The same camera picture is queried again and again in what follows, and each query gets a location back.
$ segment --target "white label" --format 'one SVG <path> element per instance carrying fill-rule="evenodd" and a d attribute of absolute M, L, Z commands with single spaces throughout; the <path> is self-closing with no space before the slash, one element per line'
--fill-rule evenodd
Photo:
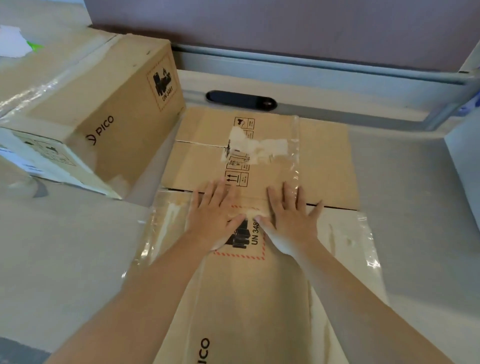
<path fill-rule="evenodd" d="M 15 164 L 17 167 L 23 169 L 27 173 L 33 173 L 39 176 L 44 175 L 43 171 L 34 166 L 32 162 L 23 159 L 22 157 L 16 155 L 10 149 L 7 149 L 2 145 L 0 145 L 0 156 L 4 157 L 6 160 Z"/>

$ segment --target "white desk surface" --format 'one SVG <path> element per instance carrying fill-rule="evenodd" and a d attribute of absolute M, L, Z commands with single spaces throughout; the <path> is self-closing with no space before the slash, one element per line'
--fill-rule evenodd
<path fill-rule="evenodd" d="M 191 103 L 204 102 L 205 79 L 235 89 L 232 77 L 179 73 Z M 241 83 L 251 93 L 271 86 Z M 0 198 L 0 337 L 55 350 L 118 291 L 172 136 L 126 201 L 48 181 L 45 197 Z M 443 135 L 351 127 L 350 139 L 391 306 L 455 363 L 478 362 L 480 233 Z"/>

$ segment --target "black handle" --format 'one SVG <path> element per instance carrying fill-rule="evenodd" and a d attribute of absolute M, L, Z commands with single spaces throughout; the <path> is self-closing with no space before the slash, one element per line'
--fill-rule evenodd
<path fill-rule="evenodd" d="M 239 94 L 237 92 L 213 90 L 207 92 L 206 97 L 210 102 L 244 109 L 272 111 L 277 107 L 276 101 L 271 97 Z"/>

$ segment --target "left hand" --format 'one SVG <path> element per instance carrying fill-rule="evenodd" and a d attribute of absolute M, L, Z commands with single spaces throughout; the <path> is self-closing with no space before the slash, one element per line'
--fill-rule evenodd
<path fill-rule="evenodd" d="M 245 214 L 230 218 L 228 212 L 235 199 L 235 186 L 230 186 L 224 198 L 225 189 L 225 178 L 210 181 L 200 203 L 198 191 L 193 191 L 185 234 L 200 240 L 208 250 L 225 244 L 246 218 Z"/>

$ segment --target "right hand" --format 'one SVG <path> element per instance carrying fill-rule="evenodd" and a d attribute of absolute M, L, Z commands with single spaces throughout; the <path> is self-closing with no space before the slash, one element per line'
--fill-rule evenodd
<path fill-rule="evenodd" d="M 318 243 L 317 219 L 324 207 L 322 202 L 307 214 L 305 191 L 301 186 L 298 188 L 297 198 L 293 188 L 286 182 L 283 183 L 283 194 L 275 191 L 272 186 L 269 186 L 267 191 L 275 214 L 275 225 L 263 216 L 256 216 L 255 220 L 277 249 L 295 257 L 308 244 Z"/>

